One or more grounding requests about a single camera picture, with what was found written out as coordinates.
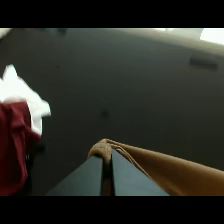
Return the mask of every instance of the white cloth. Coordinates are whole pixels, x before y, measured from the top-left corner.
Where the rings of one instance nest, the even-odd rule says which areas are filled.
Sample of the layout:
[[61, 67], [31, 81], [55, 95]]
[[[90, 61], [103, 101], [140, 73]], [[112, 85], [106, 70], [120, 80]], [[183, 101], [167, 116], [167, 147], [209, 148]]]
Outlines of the white cloth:
[[50, 106], [17, 75], [13, 65], [8, 65], [0, 78], [0, 102], [21, 101], [26, 101], [29, 107], [32, 130], [41, 135], [42, 117], [51, 115]]

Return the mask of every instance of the dark table surface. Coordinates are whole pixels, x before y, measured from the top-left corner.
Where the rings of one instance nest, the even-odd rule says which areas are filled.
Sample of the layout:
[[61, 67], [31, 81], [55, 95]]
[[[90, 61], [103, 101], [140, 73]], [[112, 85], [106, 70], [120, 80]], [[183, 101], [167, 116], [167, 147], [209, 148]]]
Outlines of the dark table surface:
[[102, 138], [224, 169], [223, 71], [192, 70], [191, 53], [115, 30], [12, 30], [0, 72], [13, 64], [52, 111], [32, 194], [46, 194]]

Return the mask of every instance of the brown fabric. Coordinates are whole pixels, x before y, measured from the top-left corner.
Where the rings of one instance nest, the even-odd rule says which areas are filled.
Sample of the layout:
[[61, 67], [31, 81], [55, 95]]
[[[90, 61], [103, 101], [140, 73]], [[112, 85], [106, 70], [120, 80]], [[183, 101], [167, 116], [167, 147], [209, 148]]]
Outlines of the brown fabric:
[[103, 139], [93, 146], [88, 158], [100, 155], [109, 166], [112, 149], [171, 195], [224, 195], [223, 171], [159, 152]]

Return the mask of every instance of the dark red cloth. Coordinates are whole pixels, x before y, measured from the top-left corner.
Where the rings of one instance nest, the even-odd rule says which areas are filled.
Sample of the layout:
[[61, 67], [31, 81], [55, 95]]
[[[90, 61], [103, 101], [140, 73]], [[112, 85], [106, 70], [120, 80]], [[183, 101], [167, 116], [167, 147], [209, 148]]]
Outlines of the dark red cloth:
[[0, 104], [0, 195], [22, 190], [27, 179], [26, 150], [40, 136], [31, 129], [26, 102]]

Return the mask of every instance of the red cloth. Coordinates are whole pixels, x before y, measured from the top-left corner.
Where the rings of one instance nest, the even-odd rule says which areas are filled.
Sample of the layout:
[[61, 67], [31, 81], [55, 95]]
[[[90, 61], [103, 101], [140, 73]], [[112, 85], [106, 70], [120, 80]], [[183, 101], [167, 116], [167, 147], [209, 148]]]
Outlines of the red cloth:
[[0, 195], [22, 190], [27, 179], [26, 150], [40, 136], [31, 129], [26, 102], [0, 104]]

